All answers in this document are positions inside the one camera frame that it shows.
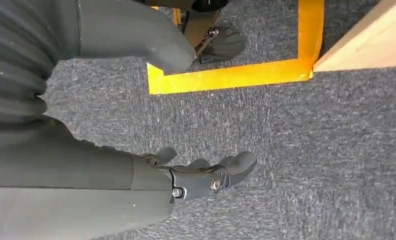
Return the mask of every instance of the bolt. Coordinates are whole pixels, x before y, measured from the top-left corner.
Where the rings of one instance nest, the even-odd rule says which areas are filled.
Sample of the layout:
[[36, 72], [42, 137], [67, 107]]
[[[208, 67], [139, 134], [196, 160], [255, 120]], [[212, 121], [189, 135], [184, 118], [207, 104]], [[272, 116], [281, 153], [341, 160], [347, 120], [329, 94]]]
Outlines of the bolt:
[[221, 180], [219, 178], [214, 178], [211, 181], [211, 190], [213, 192], [218, 192], [221, 188]]
[[214, 37], [214, 36], [217, 36], [219, 32], [220, 32], [220, 31], [218, 31], [218, 29], [215, 28], [214, 30], [209, 31], [209, 32], [208, 32], [208, 35], [209, 35], [210, 37]]
[[179, 198], [183, 195], [183, 190], [180, 188], [174, 188], [173, 192], [171, 192], [171, 194], [173, 195], [173, 197], [175, 198]]

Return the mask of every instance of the wooden panel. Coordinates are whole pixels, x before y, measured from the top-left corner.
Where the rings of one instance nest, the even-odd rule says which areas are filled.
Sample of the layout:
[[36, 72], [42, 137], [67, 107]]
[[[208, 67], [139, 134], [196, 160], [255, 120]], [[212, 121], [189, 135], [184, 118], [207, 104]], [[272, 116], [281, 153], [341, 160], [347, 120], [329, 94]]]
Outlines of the wooden panel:
[[314, 65], [315, 72], [396, 66], [396, 0], [382, 0]]

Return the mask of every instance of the gray carpet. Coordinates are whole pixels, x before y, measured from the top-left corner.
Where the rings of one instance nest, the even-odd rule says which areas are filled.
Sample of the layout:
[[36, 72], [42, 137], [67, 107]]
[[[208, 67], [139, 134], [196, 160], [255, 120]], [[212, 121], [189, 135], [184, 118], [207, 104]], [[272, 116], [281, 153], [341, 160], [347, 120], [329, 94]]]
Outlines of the gray carpet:
[[[235, 0], [229, 10], [269, 11], [278, 28], [252, 34], [262, 20], [250, 16], [248, 42], [265, 42], [269, 50], [267, 56], [246, 52], [238, 65], [296, 54], [289, 49], [296, 34], [281, 27], [279, 10], [296, 16], [296, 4], [256, 4], [265, 2]], [[323, 51], [374, 2], [327, 1]], [[279, 47], [270, 49], [269, 42]], [[161, 223], [102, 239], [396, 240], [396, 68], [161, 96], [148, 94], [145, 69], [129, 57], [62, 62], [48, 83], [47, 114], [99, 145], [136, 153], [173, 145], [179, 152], [173, 164], [215, 163], [250, 150], [259, 165], [236, 189], [180, 204]]]

